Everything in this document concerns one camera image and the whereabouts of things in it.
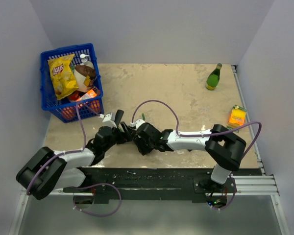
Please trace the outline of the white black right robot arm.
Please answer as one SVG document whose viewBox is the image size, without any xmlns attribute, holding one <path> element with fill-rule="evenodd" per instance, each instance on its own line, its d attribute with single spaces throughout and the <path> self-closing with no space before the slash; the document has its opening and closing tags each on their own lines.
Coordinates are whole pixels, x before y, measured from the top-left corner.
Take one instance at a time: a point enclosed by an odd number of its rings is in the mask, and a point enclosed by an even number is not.
<svg viewBox="0 0 294 235">
<path fill-rule="evenodd" d="M 220 192 L 228 176 L 237 171 L 244 156 L 246 141 L 220 124 L 200 132 L 177 132 L 172 129 L 159 131 L 142 119 L 132 122 L 132 139 L 142 155 L 156 149 L 160 152 L 198 150 L 207 152 L 216 162 L 208 186 Z"/>
</svg>

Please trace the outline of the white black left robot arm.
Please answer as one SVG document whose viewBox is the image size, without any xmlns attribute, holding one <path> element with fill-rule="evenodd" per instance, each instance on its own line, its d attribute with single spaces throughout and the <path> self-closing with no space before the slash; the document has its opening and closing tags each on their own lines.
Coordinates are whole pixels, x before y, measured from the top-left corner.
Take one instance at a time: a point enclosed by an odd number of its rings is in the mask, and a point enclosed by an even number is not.
<svg viewBox="0 0 294 235">
<path fill-rule="evenodd" d="M 131 141 L 135 124 L 126 125 L 122 121 L 120 125 L 121 128 L 100 127 L 95 137 L 81 149 L 53 151 L 46 146 L 40 148 L 17 173 L 16 181 L 37 200 L 58 188 L 76 187 L 80 192 L 87 192 L 92 180 L 79 168 L 96 165 L 112 146 Z"/>
</svg>

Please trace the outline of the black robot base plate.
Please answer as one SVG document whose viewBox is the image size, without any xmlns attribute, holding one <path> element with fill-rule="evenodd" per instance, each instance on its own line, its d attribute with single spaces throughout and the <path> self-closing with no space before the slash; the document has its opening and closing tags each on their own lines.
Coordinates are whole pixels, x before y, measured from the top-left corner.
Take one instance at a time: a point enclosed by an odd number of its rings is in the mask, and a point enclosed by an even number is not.
<svg viewBox="0 0 294 235">
<path fill-rule="evenodd" d="M 79 187 L 64 188 L 65 193 L 92 193 L 95 204 L 109 200 L 171 200 L 208 203 L 223 207 L 235 191 L 236 182 L 228 178 L 224 186 L 210 181 L 210 168 L 82 168 L 86 179 Z"/>
</svg>

